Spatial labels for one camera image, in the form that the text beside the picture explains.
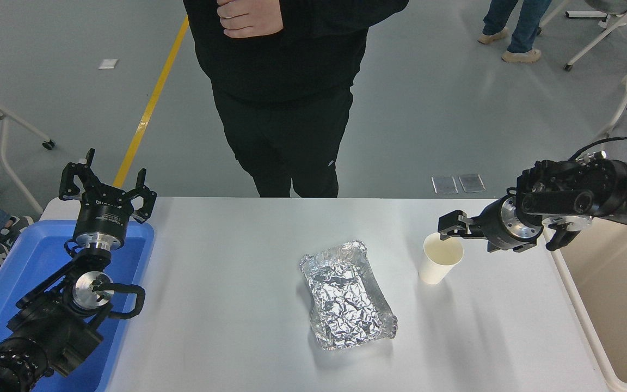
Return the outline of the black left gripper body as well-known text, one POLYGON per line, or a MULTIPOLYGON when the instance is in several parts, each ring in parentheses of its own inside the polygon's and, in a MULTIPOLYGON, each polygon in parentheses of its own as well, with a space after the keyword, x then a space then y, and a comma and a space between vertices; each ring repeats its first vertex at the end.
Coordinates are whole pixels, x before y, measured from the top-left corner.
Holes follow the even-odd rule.
POLYGON ((120 201, 124 194, 121 189, 111 186, 84 191, 73 232, 74 241, 87 243, 89 236, 103 234, 114 238, 113 243, 124 243, 133 211, 129 201, 120 201))

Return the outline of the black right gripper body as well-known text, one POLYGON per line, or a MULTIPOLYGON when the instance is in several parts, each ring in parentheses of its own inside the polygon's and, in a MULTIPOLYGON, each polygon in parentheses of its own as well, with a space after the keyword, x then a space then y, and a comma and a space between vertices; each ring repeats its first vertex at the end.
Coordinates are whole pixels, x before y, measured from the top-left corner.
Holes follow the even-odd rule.
POLYGON ((512 238, 502 220, 502 207, 505 201, 507 199, 498 199, 488 204, 477 218, 476 225, 488 241, 488 252, 513 248, 512 238))

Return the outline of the standing person's left hand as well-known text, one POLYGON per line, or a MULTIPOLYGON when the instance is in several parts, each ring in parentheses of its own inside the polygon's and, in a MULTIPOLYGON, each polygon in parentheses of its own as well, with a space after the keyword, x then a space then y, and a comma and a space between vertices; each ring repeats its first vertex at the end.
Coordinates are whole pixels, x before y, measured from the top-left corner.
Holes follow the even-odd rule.
POLYGON ((279 1, 217 1, 217 15, 230 38, 256 38, 284 29, 279 1))

